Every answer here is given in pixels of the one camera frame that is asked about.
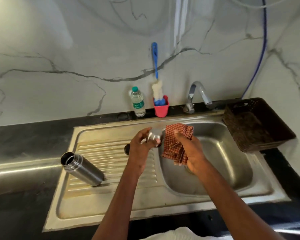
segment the brown plastic basket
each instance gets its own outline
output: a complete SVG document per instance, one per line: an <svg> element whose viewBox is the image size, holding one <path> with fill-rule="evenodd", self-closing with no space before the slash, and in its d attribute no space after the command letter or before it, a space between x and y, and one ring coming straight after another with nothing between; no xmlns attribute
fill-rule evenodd
<svg viewBox="0 0 300 240"><path fill-rule="evenodd" d="M223 122L243 152L276 148L295 133L262 98L227 104Z"/></svg>

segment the stainless steel sink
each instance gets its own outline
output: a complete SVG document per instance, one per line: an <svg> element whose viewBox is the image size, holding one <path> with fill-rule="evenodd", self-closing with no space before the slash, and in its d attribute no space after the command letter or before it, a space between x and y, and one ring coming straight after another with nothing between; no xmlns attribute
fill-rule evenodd
<svg viewBox="0 0 300 240"><path fill-rule="evenodd" d="M222 123L223 111L168 118L125 121L76 127L69 151L87 158L105 174L91 187L64 170L61 173L44 231L101 222L128 161L124 146L141 129L163 129L183 123L194 126L194 136L208 160L244 202L255 204L289 200L261 153L243 153ZM132 205L131 219L215 209L199 180L184 166L162 158L162 147L151 149Z"/></svg>
<svg viewBox="0 0 300 240"><path fill-rule="evenodd" d="M236 146L224 124L203 121L187 125L193 126L193 135L200 140L205 156L234 190L251 184L252 168L247 155ZM207 195L201 182L186 166L175 166L172 160L161 156L160 164L164 180L172 190L187 195Z"/></svg>

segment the plastic water bottle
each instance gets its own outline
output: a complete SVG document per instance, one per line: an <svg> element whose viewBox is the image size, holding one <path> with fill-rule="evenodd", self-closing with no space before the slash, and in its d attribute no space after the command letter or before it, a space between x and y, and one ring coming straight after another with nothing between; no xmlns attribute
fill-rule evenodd
<svg viewBox="0 0 300 240"><path fill-rule="evenodd" d="M130 94L134 113L137 117L142 117L146 114L145 103L143 101L142 92L138 89L138 87L133 87L132 92Z"/></svg>

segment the hand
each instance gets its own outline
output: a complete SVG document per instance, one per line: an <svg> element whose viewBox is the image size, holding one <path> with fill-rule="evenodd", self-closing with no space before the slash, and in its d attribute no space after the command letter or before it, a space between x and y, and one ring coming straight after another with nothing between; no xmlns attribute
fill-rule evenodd
<svg viewBox="0 0 300 240"><path fill-rule="evenodd" d="M132 167L133 170L136 170L139 176L145 169L149 150L160 144L160 139L141 144L142 139L148 136L149 130L151 130L151 127L140 130L130 142L127 166Z"/></svg>
<svg viewBox="0 0 300 240"><path fill-rule="evenodd" d="M199 139L192 136L192 140L187 139L184 135L179 133L176 129L174 135L178 141L181 142L185 153L188 157L187 166L191 172L198 176L203 168L203 162L206 160L202 146Z"/></svg>

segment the red checkered cloth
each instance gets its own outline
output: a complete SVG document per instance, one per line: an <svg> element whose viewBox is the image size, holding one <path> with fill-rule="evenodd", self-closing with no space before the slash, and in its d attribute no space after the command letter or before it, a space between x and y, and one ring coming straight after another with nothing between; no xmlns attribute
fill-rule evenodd
<svg viewBox="0 0 300 240"><path fill-rule="evenodd" d="M181 123L167 125L164 137L163 153L161 156L174 160L175 165L186 165L188 157L185 154L183 145L174 136L174 130L178 130L179 133L183 134L189 140L192 139L193 126Z"/></svg>

